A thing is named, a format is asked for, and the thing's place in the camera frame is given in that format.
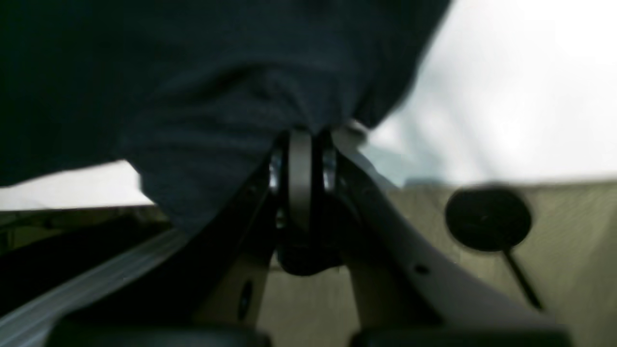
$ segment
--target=black plastic part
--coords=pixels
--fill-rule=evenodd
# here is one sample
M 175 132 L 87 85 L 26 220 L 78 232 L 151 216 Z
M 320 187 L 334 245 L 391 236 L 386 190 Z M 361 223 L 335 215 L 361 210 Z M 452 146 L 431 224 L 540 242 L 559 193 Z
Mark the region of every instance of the black plastic part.
M 383 329 L 354 336 L 352 347 L 562 347 L 566 335 L 551 330 Z
M 285 272 L 295 276 L 312 276 L 331 267 L 343 265 L 338 251 L 314 246 L 278 245 L 276 260 Z
M 1 256 L 0 317 L 169 227 L 126 215 Z
M 122 327 L 64 322 L 56 327 L 48 346 L 84 347 L 269 347 L 270 339 L 242 327 Z
M 525 294 L 527 301 L 539 311 L 543 311 L 544 305 L 542 305 L 542 303 L 540 302 L 536 291 L 533 289 L 533 287 L 527 280 L 527 276 L 525 276 L 523 270 L 518 265 L 518 262 L 515 260 L 514 254 L 512 254 L 510 249 L 505 249 L 503 251 L 503 255 L 505 256 L 505 260 L 508 263 L 508 266 L 510 266 L 512 273 L 514 274 L 516 281 L 521 287 L 523 294 Z
M 445 209 L 450 233 L 463 245 L 495 252 L 521 243 L 531 229 L 531 213 L 512 190 L 480 187 L 459 190 Z

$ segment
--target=black round knob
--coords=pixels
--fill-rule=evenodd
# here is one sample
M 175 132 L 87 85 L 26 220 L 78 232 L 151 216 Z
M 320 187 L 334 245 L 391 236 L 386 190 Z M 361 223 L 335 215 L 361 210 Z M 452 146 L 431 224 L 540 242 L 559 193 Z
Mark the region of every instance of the black round knob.
M 525 202 L 502 187 L 458 190 L 446 205 L 445 221 L 458 242 L 485 252 L 518 245 L 532 224 Z

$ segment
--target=dark blue fabric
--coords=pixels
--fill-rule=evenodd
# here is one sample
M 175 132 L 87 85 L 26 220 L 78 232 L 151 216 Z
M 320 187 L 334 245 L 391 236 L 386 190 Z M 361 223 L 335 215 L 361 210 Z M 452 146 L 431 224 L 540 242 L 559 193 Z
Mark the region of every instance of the dark blue fabric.
M 128 159 L 189 233 L 277 134 L 376 125 L 445 0 L 2 0 L 0 185 Z

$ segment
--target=white wall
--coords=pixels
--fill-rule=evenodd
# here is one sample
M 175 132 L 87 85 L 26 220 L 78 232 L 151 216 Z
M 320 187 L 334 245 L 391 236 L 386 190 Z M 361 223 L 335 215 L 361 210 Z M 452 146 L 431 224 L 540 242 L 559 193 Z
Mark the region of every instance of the white wall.
M 126 161 L 65 171 L 0 188 L 0 211 L 148 205 Z
M 402 186 L 617 177 L 617 2 L 462 0 L 361 152 Z

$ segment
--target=bolt hole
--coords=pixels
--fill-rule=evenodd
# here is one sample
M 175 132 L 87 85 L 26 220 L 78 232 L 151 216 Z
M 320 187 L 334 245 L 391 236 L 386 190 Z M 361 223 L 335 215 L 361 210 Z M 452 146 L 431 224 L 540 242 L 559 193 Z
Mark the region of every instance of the bolt hole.
M 238 320 L 244 320 L 246 314 L 249 313 L 251 307 L 251 297 L 253 296 L 253 283 L 247 281 L 242 288 L 240 294 L 240 303 L 238 305 Z
M 422 264 L 416 265 L 413 269 L 420 275 L 428 275 L 428 273 L 430 272 L 429 269 Z
M 287 217 L 283 209 L 278 209 L 276 212 L 275 225 L 277 229 L 282 229 L 287 226 Z
M 53 229 L 54 228 L 54 222 L 52 222 L 51 218 L 48 218 L 45 220 L 45 222 L 43 223 L 43 227 L 45 229 Z

